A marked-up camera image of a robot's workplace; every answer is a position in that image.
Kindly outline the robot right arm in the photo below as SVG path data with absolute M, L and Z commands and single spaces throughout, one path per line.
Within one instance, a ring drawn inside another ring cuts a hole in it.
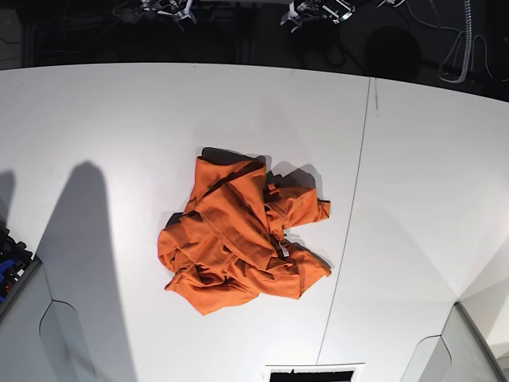
M 141 8 L 149 14 L 172 18 L 175 22 L 189 19 L 196 24 L 196 17 L 191 11 L 193 0 L 142 0 Z

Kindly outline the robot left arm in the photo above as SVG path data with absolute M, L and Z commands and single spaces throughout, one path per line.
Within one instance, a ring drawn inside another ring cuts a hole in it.
M 311 21 L 329 21 L 338 25 L 349 19 L 355 11 L 353 4 L 342 0 L 292 1 L 289 10 L 282 16 L 280 25 L 290 22 L 293 25 L 292 33 Z

